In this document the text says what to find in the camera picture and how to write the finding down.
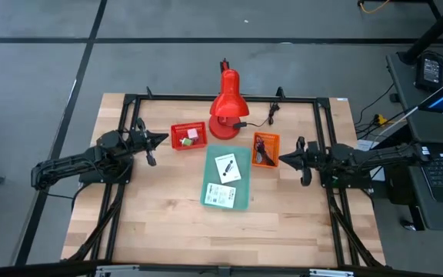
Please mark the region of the white paper sheet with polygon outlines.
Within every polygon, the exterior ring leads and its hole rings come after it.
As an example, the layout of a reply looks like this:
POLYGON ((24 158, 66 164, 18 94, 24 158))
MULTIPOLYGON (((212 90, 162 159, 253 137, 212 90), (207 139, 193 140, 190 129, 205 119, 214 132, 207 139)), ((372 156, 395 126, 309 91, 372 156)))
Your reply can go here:
MULTIPOLYGON (((368 151, 369 149, 372 149, 373 147, 375 147, 377 144, 378 144, 378 142, 360 139, 357 141, 357 149, 362 150, 362 151, 368 151)), ((373 181, 378 181, 378 182, 385 181, 385 171, 381 166, 372 169, 369 172, 369 175, 371 176, 371 179, 373 181)))

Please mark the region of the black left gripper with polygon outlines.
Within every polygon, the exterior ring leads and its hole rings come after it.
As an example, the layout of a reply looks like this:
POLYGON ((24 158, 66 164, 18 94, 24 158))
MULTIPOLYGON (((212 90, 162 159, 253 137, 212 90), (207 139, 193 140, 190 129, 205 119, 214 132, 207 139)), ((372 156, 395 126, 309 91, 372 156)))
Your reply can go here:
POLYGON ((154 133, 148 131, 141 118, 137 118, 133 126, 137 129, 122 129, 119 132, 119 138, 122 140, 125 149, 119 157, 122 158, 126 155, 133 156, 138 152, 146 152, 148 164, 150 166, 156 166, 157 163, 152 152, 167 139, 168 133, 154 133))

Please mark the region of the orange plastic basket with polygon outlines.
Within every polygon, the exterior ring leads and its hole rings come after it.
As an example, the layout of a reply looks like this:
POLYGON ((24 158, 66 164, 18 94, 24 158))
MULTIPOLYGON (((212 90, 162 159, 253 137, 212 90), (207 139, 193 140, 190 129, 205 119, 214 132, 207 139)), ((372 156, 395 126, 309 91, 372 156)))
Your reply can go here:
POLYGON ((251 163, 254 166, 275 169, 279 163, 280 136, 267 132, 255 132, 251 163))

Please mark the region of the teal translucent plastic bin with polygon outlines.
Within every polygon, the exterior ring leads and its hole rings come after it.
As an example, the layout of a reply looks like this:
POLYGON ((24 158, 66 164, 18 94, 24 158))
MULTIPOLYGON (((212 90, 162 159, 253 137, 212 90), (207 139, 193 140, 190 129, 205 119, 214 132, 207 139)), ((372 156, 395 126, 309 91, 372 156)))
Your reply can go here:
POLYGON ((246 147, 238 147, 232 145, 209 145, 206 152, 205 172, 202 183, 200 203, 204 206, 222 208, 215 205, 206 205, 203 198, 205 197, 208 183, 226 185, 236 188, 235 204, 232 209, 246 210, 249 203, 250 183, 251 183, 251 150, 246 147), (238 164, 241 174, 241 180, 222 184, 218 175, 215 164, 215 158, 233 153, 238 164))

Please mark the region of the white box with barcode label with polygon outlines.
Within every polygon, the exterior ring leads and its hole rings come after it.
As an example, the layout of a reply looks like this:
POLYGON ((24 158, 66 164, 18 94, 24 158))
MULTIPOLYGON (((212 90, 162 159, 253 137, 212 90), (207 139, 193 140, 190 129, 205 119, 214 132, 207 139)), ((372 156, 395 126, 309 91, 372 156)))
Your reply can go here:
POLYGON ((232 209, 235 204, 235 194, 234 187, 208 183, 203 200, 206 205, 232 209))

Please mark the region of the black aluminium table frame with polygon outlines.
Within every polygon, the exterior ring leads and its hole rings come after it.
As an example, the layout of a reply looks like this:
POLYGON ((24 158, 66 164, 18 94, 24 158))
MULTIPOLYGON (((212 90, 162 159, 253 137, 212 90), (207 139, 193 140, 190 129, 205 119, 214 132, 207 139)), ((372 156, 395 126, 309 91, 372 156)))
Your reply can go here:
MULTIPOLYGON (((92 142, 117 128, 126 94, 107 93, 95 116, 92 142)), ((138 115, 153 132, 169 132, 171 125, 206 122, 215 96, 138 95, 138 115)), ((262 122, 274 96, 247 97, 249 122, 262 122)), ((251 147, 254 132, 280 135, 280 153, 294 151, 296 138, 331 140, 356 146, 351 109, 346 98, 286 96, 280 100, 275 123, 243 128, 235 138, 222 141, 209 131, 208 144, 251 147)), ((242 211, 201 204, 208 147, 174 150, 170 139, 155 151, 150 167, 144 154, 135 156, 131 181, 119 215, 112 261, 154 265, 231 265, 274 267, 335 267, 338 258, 331 228, 326 191, 318 174, 302 187, 300 174, 280 163, 276 169, 251 166, 248 208, 242 211)), ((93 184, 79 195, 61 258, 70 258, 85 242, 98 221, 105 185, 93 184)), ((371 200, 349 189, 349 213, 354 230, 379 262, 385 257, 371 200)))

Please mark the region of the red plastic basket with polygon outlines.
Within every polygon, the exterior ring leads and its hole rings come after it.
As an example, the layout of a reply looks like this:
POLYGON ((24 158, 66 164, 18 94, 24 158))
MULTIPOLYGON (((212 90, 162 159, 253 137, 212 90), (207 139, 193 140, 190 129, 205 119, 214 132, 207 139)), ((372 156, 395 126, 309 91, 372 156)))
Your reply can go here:
POLYGON ((182 123, 171 126, 171 145, 174 150, 189 150, 203 148, 207 145, 206 127, 204 122, 182 123), (196 128, 198 131, 198 139, 192 140, 193 144, 189 147, 183 147, 180 140, 188 138, 187 131, 190 128, 196 128))

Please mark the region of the white card with black print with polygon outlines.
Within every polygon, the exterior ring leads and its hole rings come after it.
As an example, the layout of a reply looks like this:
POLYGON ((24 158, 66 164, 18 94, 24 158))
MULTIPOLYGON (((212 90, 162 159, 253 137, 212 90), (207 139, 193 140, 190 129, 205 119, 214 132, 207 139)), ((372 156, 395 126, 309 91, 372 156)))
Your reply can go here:
POLYGON ((241 174, 233 153, 216 157, 215 164, 222 184, 241 180, 241 174))

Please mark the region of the red desk lamp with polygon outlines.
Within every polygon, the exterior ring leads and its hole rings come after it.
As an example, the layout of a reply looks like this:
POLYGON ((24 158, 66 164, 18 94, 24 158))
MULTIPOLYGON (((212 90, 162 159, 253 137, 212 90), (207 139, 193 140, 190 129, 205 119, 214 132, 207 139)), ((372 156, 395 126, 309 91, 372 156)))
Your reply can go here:
POLYGON ((249 108, 240 93, 240 76, 224 58, 220 62, 220 92, 210 108, 208 127, 214 137, 233 139, 239 133, 240 118, 249 115, 249 108))

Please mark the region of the dark grey side desk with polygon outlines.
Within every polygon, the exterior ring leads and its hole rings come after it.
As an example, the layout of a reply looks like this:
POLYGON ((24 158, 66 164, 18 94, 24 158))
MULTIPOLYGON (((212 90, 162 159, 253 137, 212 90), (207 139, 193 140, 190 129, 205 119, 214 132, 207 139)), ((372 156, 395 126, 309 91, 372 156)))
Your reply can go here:
MULTIPOLYGON (((398 100, 403 109, 409 109, 429 94, 414 87, 416 69, 400 61, 397 54, 386 57, 388 70, 394 82, 398 100)), ((414 112, 407 117, 407 125, 400 128, 396 135, 405 135, 408 140, 443 145, 443 115, 429 112, 414 112)), ((443 231, 443 202, 434 199, 427 180, 418 166, 409 169, 415 201, 425 227, 443 231)))

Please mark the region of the black power adapter brick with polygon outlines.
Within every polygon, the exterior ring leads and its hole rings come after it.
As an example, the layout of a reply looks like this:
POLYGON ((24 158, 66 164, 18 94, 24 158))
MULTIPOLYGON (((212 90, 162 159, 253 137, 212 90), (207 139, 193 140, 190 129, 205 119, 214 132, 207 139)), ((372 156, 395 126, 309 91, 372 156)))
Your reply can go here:
POLYGON ((424 52, 416 63, 415 87, 435 92, 443 82, 443 56, 437 52, 424 52))

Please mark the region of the black crossbar with silver brackets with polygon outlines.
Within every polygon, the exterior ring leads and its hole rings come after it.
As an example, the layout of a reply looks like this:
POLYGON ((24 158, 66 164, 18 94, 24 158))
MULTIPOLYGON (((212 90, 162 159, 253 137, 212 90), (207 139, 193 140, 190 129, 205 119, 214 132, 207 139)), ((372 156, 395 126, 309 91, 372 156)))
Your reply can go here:
POLYGON ((388 267, 362 267, 355 265, 344 265, 333 269, 230 265, 113 265, 105 260, 64 261, 0 267, 0 277, 77 277, 96 273, 105 275, 120 271, 197 272, 200 274, 216 274, 221 277, 245 273, 303 275, 304 277, 443 277, 443 275, 395 270, 388 267))

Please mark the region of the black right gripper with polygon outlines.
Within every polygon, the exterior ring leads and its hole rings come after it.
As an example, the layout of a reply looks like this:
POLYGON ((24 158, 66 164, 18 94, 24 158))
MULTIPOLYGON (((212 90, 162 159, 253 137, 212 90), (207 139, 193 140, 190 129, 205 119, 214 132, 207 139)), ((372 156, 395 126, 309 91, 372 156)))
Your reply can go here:
POLYGON ((318 147, 318 142, 306 143, 303 136, 297 139, 297 149, 291 153, 280 155, 279 160, 301 172, 300 183, 309 186, 312 181, 312 169, 319 173, 322 186, 330 186, 333 182, 330 169, 327 168, 327 157, 318 147))

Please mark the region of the black diagonal stand post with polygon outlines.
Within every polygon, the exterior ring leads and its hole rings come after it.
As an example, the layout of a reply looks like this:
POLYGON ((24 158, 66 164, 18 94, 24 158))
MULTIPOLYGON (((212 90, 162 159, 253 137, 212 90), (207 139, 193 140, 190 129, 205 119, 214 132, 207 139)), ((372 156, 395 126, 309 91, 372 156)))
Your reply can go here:
POLYGON ((440 35, 443 34, 443 15, 420 37, 406 52, 399 52, 399 59, 405 64, 413 64, 417 57, 425 51, 440 35))

